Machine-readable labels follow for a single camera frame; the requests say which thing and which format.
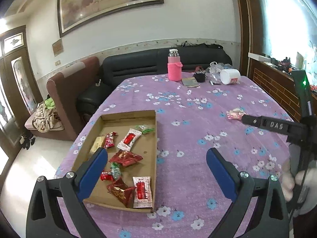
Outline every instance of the metal screw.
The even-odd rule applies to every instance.
[[[278,177],[276,175],[271,175],[271,180],[272,181],[277,181],[278,180]]]
[[[44,176],[39,176],[39,177],[37,178],[37,181],[38,181],[38,182],[44,181]]]
[[[240,173],[240,176],[241,176],[242,178],[248,178],[248,177],[249,177],[249,174],[248,174],[247,172],[241,172],[241,173]]]
[[[68,178],[68,179],[73,178],[74,175],[75,175],[74,172],[68,172],[68,173],[66,174],[66,178]]]

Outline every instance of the brown sofa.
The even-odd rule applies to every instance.
[[[33,116],[25,127],[38,137],[74,141],[85,126],[76,110],[77,97],[94,84],[99,67],[99,59],[90,57],[66,67],[47,81],[46,88],[55,102],[62,127],[56,126],[55,129],[54,126],[53,130],[41,133],[32,126]]]

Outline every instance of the book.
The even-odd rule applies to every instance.
[[[186,87],[198,87],[199,86],[197,80],[194,77],[183,78],[182,83]]]

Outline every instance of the red candy wrapper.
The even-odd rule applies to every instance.
[[[125,207],[133,208],[133,199],[135,187],[128,187],[122,180],[119,178],[113,184],[107,185],[107,189],[111,194],[117,197]]]
[[[135,164],[136,162],[142,160],[143,157],[140,155],[134,154],[130,151],[119,150],[110,160],[109,162],[116,162],[118,164],[123,165],[124,167]]]
[[[124,137],[124,139],[119,142],[119,144],[117,145],[117,148],[125,150],[125,151],[130,151],[134,142],[141,135],[142,135],[142,132],[131,128],[128,134]]]
[[[101,175],[100,175],[100,179],[102,181],[107,180],[107,181],[114,181],[115,179],[113,178],[111,172],[105,172],[102,171]]]
[[[136,187],[133,207],[152,207],[151,177],[133,177],[133,182]]]
[[[108,148],[115,146],[115,143],[114,143],[115,135],[117,135],[116,132],[110,132],[106,135],[105,144],[103,146],[105,149],[108,149]]]
[[[245,114],[247,114],[247,113],[245,113],[240,108],[235,108],[235,109],[230,110],[230,111],[227,112],[227,116],[228,116],[229,120],[239,120],[239,121],[241,121],[242,116],[244,116]]]

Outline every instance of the pink water bottle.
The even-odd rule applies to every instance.
[[[182,67],[183,64],[180,62],[180,55],[177,49],[170,49],[168,54],[168,79],[170,81],[179,82],[182,79]]]

